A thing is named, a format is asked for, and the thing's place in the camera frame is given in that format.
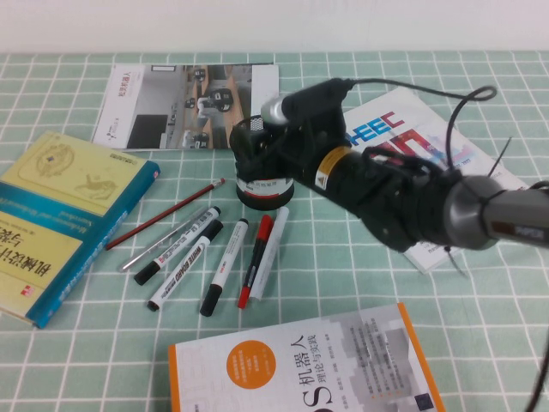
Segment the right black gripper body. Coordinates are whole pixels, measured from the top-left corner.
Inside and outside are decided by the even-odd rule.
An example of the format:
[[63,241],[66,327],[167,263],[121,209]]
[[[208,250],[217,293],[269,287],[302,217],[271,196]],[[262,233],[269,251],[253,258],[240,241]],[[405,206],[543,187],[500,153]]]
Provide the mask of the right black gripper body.
[[313,187],[321,161],[331,150],[347,146],[345,132],[342,111],[328,111],[288,128],[276,151],[278,171],[283,177]]

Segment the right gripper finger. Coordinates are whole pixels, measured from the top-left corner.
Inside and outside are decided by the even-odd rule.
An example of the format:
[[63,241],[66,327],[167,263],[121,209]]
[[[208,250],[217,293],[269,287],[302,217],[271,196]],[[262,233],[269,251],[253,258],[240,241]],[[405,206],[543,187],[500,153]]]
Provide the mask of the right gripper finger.
[[283,127],[264,122],[241,122],[239,125],[242,139],[251,146],[258,146],[262,142],[270,144],[283,132]]
[[235,167],[238,176],[282,176],[279,165],[280,143],[274,142],[258,152],[249,142],[233,144]]

